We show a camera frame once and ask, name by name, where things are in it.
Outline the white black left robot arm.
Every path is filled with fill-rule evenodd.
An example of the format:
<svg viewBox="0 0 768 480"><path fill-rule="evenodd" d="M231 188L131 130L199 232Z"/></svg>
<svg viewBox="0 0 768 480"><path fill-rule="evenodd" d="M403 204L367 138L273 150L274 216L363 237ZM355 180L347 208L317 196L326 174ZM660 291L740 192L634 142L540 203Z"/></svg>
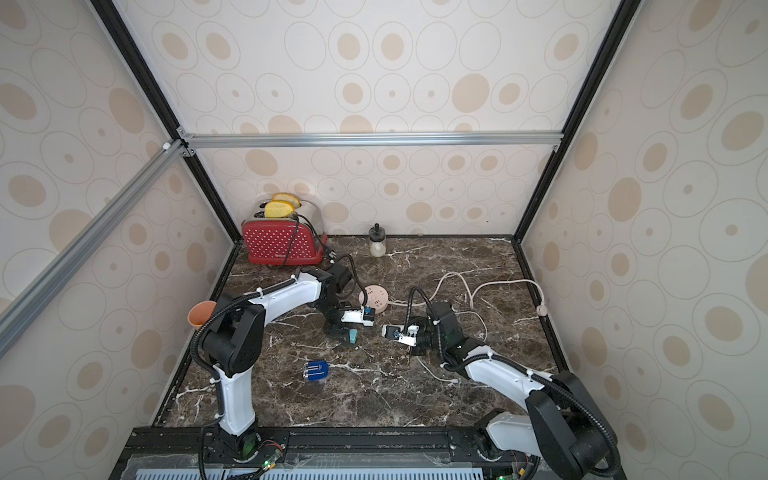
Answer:
<svg viewBox="0 0 768 480"><path fill-rule="evenodd" d="M240 296L222 294L191 308L195 329L189 345L193 361L207 371L216 389L215 425L225 445L244 458L260 441L252 403L252 368L261 355L264 330L278 317L302 306L323 315L331 333L357 324L371 327L376 308L350 266L299 267L289 279Z"/></svg>

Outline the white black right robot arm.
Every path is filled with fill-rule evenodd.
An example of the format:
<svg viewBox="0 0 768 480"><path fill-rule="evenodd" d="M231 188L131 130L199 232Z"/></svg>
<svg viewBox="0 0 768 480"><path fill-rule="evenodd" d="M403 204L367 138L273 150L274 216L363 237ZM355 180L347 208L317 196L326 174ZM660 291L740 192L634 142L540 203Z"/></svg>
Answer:
<svg viewBox="0 0 768 480"><path fill-rule="evenodd" d="M622 469L618 439L581 380L528 368L466 336L448 302L432 302L424 290L408 293L406 317L393 336L414 354L436 352L440 367L491 387L522 407L527 418L507 412L484 427L493 448L542 458L562 479L588 474L615 478Z"/></svg>

